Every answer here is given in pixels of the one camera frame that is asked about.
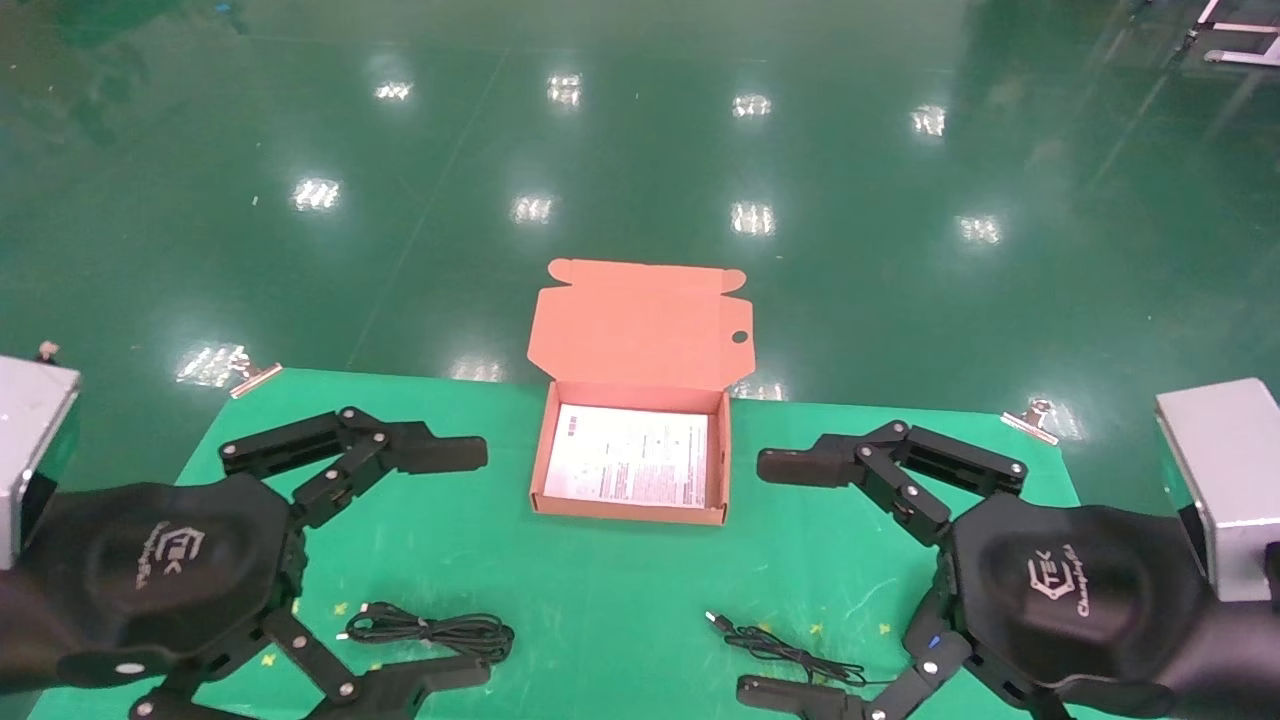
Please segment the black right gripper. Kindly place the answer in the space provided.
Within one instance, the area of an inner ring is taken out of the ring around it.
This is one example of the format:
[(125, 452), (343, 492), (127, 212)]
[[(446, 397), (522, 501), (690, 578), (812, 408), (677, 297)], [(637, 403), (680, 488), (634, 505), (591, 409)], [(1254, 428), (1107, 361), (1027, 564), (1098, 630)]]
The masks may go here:
[(904, 639), (911, 664), (873, 700), (861, 666), (759, 626), (736, 644), (805, 682), (744, 675), (739, 702), (799, 719), (908, 719), (966, 669), (1033, 719), (1070, 706), (1134, 719), (1275, 719), (1277, 611), (1221, 601), (1172, 518), (1000, 495), (940, 542), (938, 594)]

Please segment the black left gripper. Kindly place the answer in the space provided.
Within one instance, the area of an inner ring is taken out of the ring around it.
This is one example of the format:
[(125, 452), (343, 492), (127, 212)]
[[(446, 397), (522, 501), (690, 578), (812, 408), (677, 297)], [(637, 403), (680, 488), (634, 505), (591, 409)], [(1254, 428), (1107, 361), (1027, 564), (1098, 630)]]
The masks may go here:
[(237, 719), (196, 702), (211, 678), (276, 646), (323, 693), (310, 719), (413, 719), (434, 693), (483, 685), (475, 656), (355, 675), (291, 610), (317, 529), (385, 475), (476, 471), (479, 436), (343, 407), (225, 442), (227, 475), (260, 480), (324, 461), (289, 503), (262, 482), (138, 483), (60, 495), (3, 573), (4, 694), (164, 676), (133, 719)]

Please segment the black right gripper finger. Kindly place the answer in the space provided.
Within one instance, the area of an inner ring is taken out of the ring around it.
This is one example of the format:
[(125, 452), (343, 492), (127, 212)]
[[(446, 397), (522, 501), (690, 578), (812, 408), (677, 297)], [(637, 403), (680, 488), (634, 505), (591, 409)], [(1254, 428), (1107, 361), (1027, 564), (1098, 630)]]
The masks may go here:
[(1027, 466), (987, 448), (893, 420), (864, 436), (822, 434), (810, 448), (764, 448), (758, 477), (772, 484), (860, 489), (924, 547), (951, 527), (951, 510), (918, 477), (980, 498), (1021, 493)]

